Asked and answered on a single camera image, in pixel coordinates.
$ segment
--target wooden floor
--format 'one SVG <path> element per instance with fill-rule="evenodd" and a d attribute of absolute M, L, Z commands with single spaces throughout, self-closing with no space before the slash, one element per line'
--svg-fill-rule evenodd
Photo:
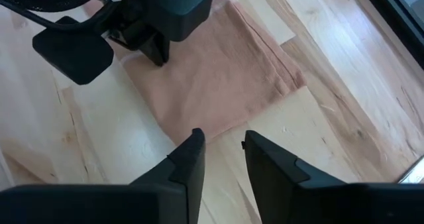
<path fill-rule="evenodd" d="M 207 145 L 200 223 L 260 223 L 247 129 L 346 182 L 393 182 L 424 154 L 424 72 L 366 1 L 239 1 L 308 86 Z M 122 61 L 77 86 L 31 48 L 40 26 L 0 8 L 0 27 L 0 188 L 126 184 L 175 148 Z"/>

